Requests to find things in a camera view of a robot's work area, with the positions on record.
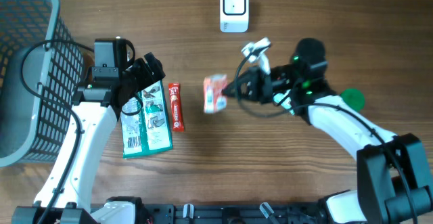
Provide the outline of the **large green white packet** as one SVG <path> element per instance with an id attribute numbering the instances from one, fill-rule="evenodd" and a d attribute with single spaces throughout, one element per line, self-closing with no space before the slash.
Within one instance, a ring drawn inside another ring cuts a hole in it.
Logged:
<path id="1" fill-rule="evenodd" d="M 123 157 L 138 158 L 173 148 L 162 81 L 131 98 L 120 115 Z"/>

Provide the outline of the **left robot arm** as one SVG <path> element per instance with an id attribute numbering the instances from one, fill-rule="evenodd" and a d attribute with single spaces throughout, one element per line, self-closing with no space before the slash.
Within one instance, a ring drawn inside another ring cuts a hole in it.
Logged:
<path id="1" fill-rule="evenodd" d="M 147 223 L 141 198 L 113 197 L 91 210 L 91 192 L 102 152 L 122 112 L 137 93 L 165 77 L 153 53 L 128 57 L 127 39 L 97 39 L 91 81 L 82 81 L 70 105 L 32 90 L 24 73 L 20 82 L 41 101 L 70 114 L 68 130 L 48 180 L 31 206 L 19 206 L 12 223 Z"/>

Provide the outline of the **red chocolate bar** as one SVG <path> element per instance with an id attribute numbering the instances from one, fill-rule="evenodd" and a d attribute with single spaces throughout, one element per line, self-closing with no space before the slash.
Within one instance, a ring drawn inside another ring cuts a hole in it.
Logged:
<path id="1" fill-rule="evenodd" d="M 184 132 L 185 127 L 183 123 L 183 115 L 181 108 L 181 96 L 180 96 L 180 84 L 169 83 L 168 84 L 169 97 L 170 97 L 170 108 L 173 120 L 173 131 Z"/>

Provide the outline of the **light teal sachet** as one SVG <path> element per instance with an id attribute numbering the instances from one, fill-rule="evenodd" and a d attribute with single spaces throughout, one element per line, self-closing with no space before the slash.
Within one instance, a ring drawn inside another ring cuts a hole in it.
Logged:
<path id="1" fill-rule="evenodd" d="M 273 102 L 276 106 L 281 106 L 284 110 L 287 110 L 291 115 L 294 115 L 294 110 L 291 105 L 290 89 L 283 93 L 275 93 L 273 96 Z"/>

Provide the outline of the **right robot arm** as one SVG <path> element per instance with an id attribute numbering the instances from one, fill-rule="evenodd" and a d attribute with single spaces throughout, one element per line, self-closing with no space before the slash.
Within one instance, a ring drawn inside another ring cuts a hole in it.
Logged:
<path id="1" fill-rule="evenodd" d="M 325 78 L 324 44 L 301 39 L 288 64 L 271 67 L 268 39 L 249 43 L 232 82 L 222 92 L 246 102 L 272 103 L 280 114 L 301 117 L 328 134 L 357 164 L 357 189 L 319 201 L 322 223 L 416 223 L 432 211 L 432 174 L 424 145 L 415 135 L 397 135 L 362 116 L 355 91 L 336 93 Z"/>

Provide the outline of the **green lid jar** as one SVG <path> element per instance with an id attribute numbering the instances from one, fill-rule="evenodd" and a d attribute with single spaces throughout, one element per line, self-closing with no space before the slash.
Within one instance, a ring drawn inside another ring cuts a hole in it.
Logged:
<path id="1" fill-rule="evenodd" d="M 340 97 L 354 111 L 360 112 L 365 107 L 365 96 L 355 88 L 349 88 L 341 92 Z"/>

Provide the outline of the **pink tissue pack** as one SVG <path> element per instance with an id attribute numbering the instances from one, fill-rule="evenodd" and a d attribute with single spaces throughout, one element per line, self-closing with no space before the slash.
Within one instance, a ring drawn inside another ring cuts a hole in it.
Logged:
<path id="1" fill-rule="evenodd" d="M 226 74 L 214 74 L 204 79 L 204 112 L 214 114 L 227 107 L 223 89 L 227 86 Z"/>

